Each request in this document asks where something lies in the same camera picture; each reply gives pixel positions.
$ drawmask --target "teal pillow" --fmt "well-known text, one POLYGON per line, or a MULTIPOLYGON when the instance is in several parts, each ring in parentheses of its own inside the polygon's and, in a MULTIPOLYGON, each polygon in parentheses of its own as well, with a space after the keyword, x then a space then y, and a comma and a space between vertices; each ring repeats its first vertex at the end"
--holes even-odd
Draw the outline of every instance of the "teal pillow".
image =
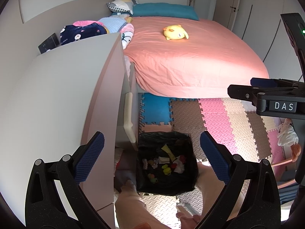
POLYGON ((132 17, 138 16, 162 16, 184 18, 199 21, 199 18, 191 6, 169 3, 140 3, 133 7, 132 17))

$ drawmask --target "yellow plush toy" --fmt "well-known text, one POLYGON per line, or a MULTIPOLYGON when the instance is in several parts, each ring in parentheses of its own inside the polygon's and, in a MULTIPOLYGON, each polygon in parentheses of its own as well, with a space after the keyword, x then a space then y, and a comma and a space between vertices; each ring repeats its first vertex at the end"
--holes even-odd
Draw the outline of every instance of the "yellow plush toy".
POLYGON ((181 27, 181 25, 168 26, 163 30, 167 40, 179 40, 184 37, 187 39, 189 38, 187 32, 181 27))

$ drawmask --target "trash bin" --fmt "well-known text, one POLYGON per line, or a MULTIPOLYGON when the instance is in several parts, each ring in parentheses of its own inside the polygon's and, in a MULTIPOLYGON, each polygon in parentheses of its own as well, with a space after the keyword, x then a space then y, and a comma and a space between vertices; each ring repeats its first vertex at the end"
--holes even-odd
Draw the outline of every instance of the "trash bin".
POLYGON ((139 135, 137 191, 175 196, 194 190, 197 176, 190 134, 173 131, 139 135))

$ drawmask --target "black switch panel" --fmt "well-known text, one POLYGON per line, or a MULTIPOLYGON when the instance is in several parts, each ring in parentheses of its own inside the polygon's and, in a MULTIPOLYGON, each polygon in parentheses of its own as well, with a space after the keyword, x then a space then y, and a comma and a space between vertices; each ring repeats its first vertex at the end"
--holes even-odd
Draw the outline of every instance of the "black switch panel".
POLYGON ((39 46, 38 49, 40 53, 45 53, 48 50, 52 50, 56 48, 56 46, 59 45, 58 38, 55 33, 53 33, 49 38, 47 38, 44 42, 42 42, 39 46))

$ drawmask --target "pink blanket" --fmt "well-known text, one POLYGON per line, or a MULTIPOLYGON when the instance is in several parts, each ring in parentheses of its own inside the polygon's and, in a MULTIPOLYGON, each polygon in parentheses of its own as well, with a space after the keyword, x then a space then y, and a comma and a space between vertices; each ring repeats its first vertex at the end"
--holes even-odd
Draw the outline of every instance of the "pink blanket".
POLYGON ((169 17, 135 17, 135 34, 124 51, 135 63, 142 89, 177 98, 228 97, 230 84, 268 78, 264 63, 220 24, 169 17), (189 39, 166 40, 163 28, 180 24, 189 39))

